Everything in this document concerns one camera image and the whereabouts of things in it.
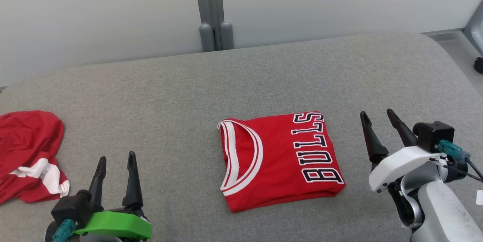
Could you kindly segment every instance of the folded jersey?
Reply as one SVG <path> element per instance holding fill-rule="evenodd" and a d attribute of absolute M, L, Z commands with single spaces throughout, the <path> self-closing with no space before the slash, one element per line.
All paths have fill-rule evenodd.
<path fill-rule="evenodd" d="M 320 112 L 226 119 L 221 186 L 231 211 L 333 197 L 345 187 Z"/>

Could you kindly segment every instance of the white robotic arm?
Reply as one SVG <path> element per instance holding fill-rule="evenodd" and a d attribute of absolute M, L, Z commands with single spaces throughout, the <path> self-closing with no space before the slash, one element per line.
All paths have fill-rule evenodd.
<path fill-rule="evenodd" d="M 418 123 L 413 129 L 416 137 L 391 109 L 388 116 L 406 146 L 390 156 L 361 112 L 372 162 L 371 190 L 388 190 L 401 222 L 412 231 L 411 242 L 483 242 L 476 222 L 444 184 L 464 178 L 468 171 L 464 161 L 440 152 L 440 141 L 452 141 L 454 128 L 441 122 Z"/>

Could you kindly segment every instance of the red fabric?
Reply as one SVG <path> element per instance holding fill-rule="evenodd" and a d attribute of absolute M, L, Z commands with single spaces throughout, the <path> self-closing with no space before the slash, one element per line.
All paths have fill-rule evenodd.
<path fill-rule="evenodd" d="M 55 154 L 64 135 L 64 124 L 53 113 L 15 112 L 0 116 L 0 204 L 19 197 L 24 202 L 59 199 L 50 194 L 40 178 L 10 174 L 31 167 L 41 158 L 57 165 Z M 59 184 L 67 177 L 60 171 Z"/>
<path fill-rule="evenodd" d="M 233 212 L 333 197 L 345 187 L 319 112 L 226 119 L 219 126 L 227 166 L 221 190 Z"/>

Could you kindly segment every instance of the gray floor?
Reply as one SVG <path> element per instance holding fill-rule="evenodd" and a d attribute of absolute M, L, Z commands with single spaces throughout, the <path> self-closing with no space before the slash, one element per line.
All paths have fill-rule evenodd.
<path fill-rule="evenodd" d="M 430 35 L 451 56 L 475 89 L 483 96 L 483 75 L 473 68 L 475 59 L 481 55 L 462 32 Z"/>

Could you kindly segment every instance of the black cable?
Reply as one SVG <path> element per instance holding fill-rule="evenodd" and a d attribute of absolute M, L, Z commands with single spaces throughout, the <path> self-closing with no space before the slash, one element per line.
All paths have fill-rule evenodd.
<path fill-rule="evenodd" d="M 467 172 L 464 172 L 464 171 L 462 171 L 462 170 L 459 170 L 459 169 L 457 169 L 457 168 L 452 168 L 451 166 L 444 166 L 444 165 L 440 165 L 440 166 L 442 166 L 442 167 L 444 167 L 444 168 L 448 168 L 449 170 L 454 170 L 454 171 L 456 171 L 456 172 L 457 172 L 457 173 L 459 173 L 459 174 L 466 175 L 466 176 L 468 176 L 468 177 L 470 177 L 470 178 L 473 178 L 473 179 L 477 180 L 478 182 L 483 182 L 483 180 L 482 180 L 482 179 L 480 179 L 480 178 L 476 177 L 475 175 L 471 175 L 471 174 L 469 174 L 469 173 L 467 173 Z"/>
<path fill-rule="evenodd" d="M 471 166 L 471 168 L 473 168 L 473 170 L 475 170 L 476 174 L 478 174 L 478 177 L 480 177 L 480 179 L 483 180 L 483 175 L 478 170 L 478 168 L 475 166 L 475 164 L 469 159 L 469 157 L 466 157 L 465 161 L 467 161 L 469 163 L 469 165 Z"/>

